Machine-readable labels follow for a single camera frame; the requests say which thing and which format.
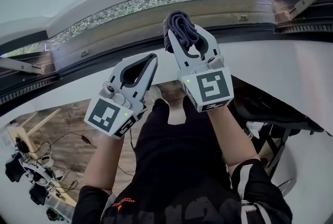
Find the sneaker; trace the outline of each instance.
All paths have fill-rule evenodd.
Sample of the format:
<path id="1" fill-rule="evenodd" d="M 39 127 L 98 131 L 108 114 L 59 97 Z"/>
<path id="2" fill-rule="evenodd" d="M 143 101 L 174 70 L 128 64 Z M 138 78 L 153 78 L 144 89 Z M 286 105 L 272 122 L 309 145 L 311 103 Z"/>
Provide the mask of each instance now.
<path id="1" fill-rule="evenodd" d="M 160 88 L 158 88 L 156 85 L 152 85 L 152 86 L 150 86 L 150 89 L 147 91 L 147 94 L 148 94 L 148 97 L 149 97 L 150 99 L 152 99 L 153 103 L 155 103 L 155 101 L 156 101 L 157 99 L 162 99 L 162 100 L 164 100 L 164 101 L 167 103 L 167 105 L 170 107 L 169 102 L 163 98 L 163 96 L 162 96 L 162 92 L 161 92 Z"/>

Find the person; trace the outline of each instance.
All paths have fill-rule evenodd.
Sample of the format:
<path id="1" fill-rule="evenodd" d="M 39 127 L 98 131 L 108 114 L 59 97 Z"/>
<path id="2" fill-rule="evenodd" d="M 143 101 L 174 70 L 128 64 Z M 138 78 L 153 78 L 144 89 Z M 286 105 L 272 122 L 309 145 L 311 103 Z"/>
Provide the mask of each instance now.
<path id="1" fill-rule="evenodd" d="M 72 223 L 291 223 L 292 213 L 227 107 L 198 113 L 186 96 L 186 121 L 169 125 L 155 101 L 135 146 L 132 182 L 112 194 L 124 138 L 101 138 L 84 173 Z"/>

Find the forearm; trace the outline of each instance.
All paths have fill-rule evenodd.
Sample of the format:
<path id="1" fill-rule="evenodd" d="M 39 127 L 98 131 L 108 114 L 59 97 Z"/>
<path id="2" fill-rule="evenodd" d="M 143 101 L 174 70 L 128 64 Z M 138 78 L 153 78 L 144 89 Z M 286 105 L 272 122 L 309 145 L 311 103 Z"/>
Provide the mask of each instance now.
<path id="1" fill-rule="evenodd" d="M 84 184 L 103 189 L 111 194 L 123 143 L 124 137 L 116 140 L 107 135 L 102 136 L 84 172 Z"/>
<path id="2" fill-rule="evenodd" d="M 240 163 L 251 158 L 259 159 L 251 140 L 227 107 L 208 111 L 208 115 L 230 174 Z"/>

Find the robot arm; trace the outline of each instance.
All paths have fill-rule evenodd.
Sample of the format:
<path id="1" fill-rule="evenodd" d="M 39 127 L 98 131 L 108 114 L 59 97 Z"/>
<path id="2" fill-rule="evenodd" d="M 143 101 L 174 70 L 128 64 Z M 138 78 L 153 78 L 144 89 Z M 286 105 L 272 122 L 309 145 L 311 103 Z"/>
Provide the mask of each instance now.
<path id="1" fill-rule="evenodd" d="M 155 54 L 138 55 L 118 63 L 99 94 L 92 98 L 84 121 L 115 139 L 146 111 L 143 98 L 157 69 Z"/>
<path id="2" fill-rule="evenodd" d="M 234 98 L 233 83 L 215 37 L 195 25 L 200 55 L 191 55 L 169 30 L 168 35 L 178 66 L 178 79 L 198 112 L 226 106 Z"/>

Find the wire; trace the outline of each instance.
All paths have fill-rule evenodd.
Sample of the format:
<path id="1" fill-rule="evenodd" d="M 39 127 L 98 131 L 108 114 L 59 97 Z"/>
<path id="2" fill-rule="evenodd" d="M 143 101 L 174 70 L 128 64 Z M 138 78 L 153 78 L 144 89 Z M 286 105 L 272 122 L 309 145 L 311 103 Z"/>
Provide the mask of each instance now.
<path id="1" fill-rule="evenodd" d="M 135 153 L 135 148 L 134 148 L 133 143 L 132 143 L 132 128 L 130 128 L 130 143 L 131 143 L 133 152 Z"/>
<path id="2" fill-rule="evenodd" d="M 56 187 L 53 183 L 50 183 L 49 186 L 47 187 L 48 192 L 54 192 L 56 190 Z"/>
<path id="3" fill-rule="evenodd" d="M 129 173 L 127 173 L 127 172 L 125 172 L 121 167 L 119 167 L 119 165 L 118 165 L 118 168 L 121 170 L 121 171 L 123 171 L 125 174 L 127 174 L 127 175 L 130 175 L 130 176 L 132 176 L 132 177 L 134 177 L 134 175 L 132 175 L 132 174 L 129 174 Z"/>
<path id="4" fill-rule="evenodd" d="M 31 160 L 31 157 L 28 155 L 28 153 L 25 153 L 24 154 L 25 155 L 25 160 L 23 161 L 23 163 L 25 163 L 25 164 L 32 164 L 32 163 L 29 163 L 29 161 Z"/>
<path id="5" fill-rule="evenodd" d="M 73 134 L 75 134 L 75 135 L 77 135 L 77 136 L 80 136 L 81 139 L 82 139 L 85 143 L 90 144 L 90 145 L 91 145 L 93 148 L 95 148 L 95 149 L 97 148 L 97 147 L 95 147 L 95 146 L 89 141 L 89 139 L 88 139 L 87 137 L 85 137 L 85 136 L 83 136 L 83 135 L 80 135 L 80 134 L 78 134 L 78 133 L 76 133 L 76 132 L 70 131 L 70 132 L 67 132 L 67 133 L 65 133 L 64 135 L 60 136 L 60 137 L 59 137 L 58 139 L 56 139 L 53 143 L 50 143 L 49 141 L 45 141 L 45 142 L 43 142 L 43 143 L 41 144 L 41 146 L 38 148 L 38 150 L 35 151 L 35 152 L 38 152 L 38 151 L 41 149 L 41 147 L 42 147 L 42 145 L 43 145 L 44 143 L 48 143 L 48 144 L 49 144 L 49 148 L 48 148 L 47 152 L 46 152 L 44 155 L 42 155 L 41 157 L 39 157 L 39 158 L 36 160 L 36 165 L 38 164 L 38 161 L 39 161 L 41 158 L 43 158 L 44 156 L 48 155 L 48 154 L 51 152 L 52 146 L 53 146 L 57 141 L 59 141 L 60 139 L 62 139 L 63 137 L 65 137 L 66 135 L 68 135 L 68 134 L 70 134 L 70 133 L 73 133 Z"/>
<path id="6" fill-rule="evenodd" d="M 123 187 L 124 185 L 126 185 L 126 184 L 128 184 L 128 183 L 130 183 L 130 182 L 132 182 L 132 181 L 128 181 L 128 182 L 126 182 L 126 183 L 124 183 L 124 184 L 122 184 L 122 185 L 120 185 L 120 186 L 117 186 L 117 187 L 113 187 L 113 189 L 116 189 L 116 188 L 120 188 L 120 187 Z"/>
<path id="7" fill-rule="evenodd" d="M 51 145 L 49 141 L 45 141 L 41 144 L 41 146 L 35 152 L 29 151 L 29 153 L 32 153 L 32 154 L 38 153 L 42 149 L 44 143 L 48 143 L 49 147 Z"/>
<path id="8" fill-rule="evenodd" d="M 31 165 L 35 163 L 35 160 L 32 160 L 32 162 L 30 162 L 31 158 L 29 158 L 28 160 L 23 161 L 23 163 Z"/>
<path id="9" fill-rule="evenodd" d="M 60 191 L 57 190 L 57 192 L 59 192 L 59 193 L 68 193 L 69 191 L 74 190 L 78 186 L 78 184 L 79 184 L 78 180 L 73 180 L 73 182 L 71 183 L 71 185 L 69 186 L 69 188 L 65 188 L 65 187 L 55 187 L 55 188 L 56 189 L 57 188 L 62 188 L 64 190 L 67 190 L 65 192 L 60 192 Z"/>

